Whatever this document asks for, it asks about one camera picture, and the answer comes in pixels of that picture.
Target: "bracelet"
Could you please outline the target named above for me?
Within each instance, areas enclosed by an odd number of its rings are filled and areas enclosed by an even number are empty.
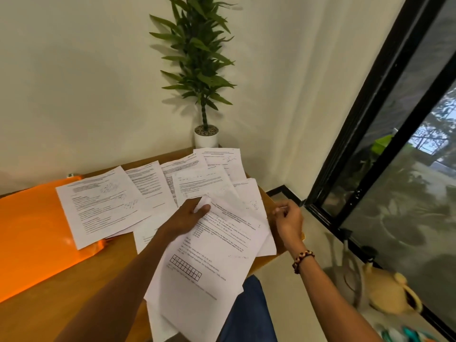
[[[305,257],[312,256],[315,258],[315,254],[312,251],[305,251],[304,253],[299,253],[299,256],[293,263],[293,269],[295,274],[299,274],[299,265]]]

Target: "pant leg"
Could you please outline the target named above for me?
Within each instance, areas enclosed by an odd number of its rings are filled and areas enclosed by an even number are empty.
[[[261,284],[254,275],[242,285],[220,332],[220,342],[277,342]]]

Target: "white plant pot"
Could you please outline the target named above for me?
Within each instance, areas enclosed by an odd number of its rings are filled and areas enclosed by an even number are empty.
[[[195,147],[200,148],[218,148],[219,147],[219,133],[214,135],[204,136],[199,135],[193,131],[195,135]]]

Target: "orange plastic sheet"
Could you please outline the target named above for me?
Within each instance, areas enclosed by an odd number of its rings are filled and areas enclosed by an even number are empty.
[[[74,245],[56,187],[72,177],[0,199],[0,302],[98,253],[104,241]]]

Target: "printed table grid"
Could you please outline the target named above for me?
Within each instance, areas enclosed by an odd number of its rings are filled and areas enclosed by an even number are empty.
[[[184,262],[181,258],[176,256],[175,254],[170,259],[170,262],[173,263],[175,266],[177,266],[179,269],[181,269],[183,272],[185,272],[187,275],[189,275],[191,278],[193,278],[195,281],[199,281],[199,279],[202,275],[201,272],[196,270],[193,266],[191,266],[187,262]]]

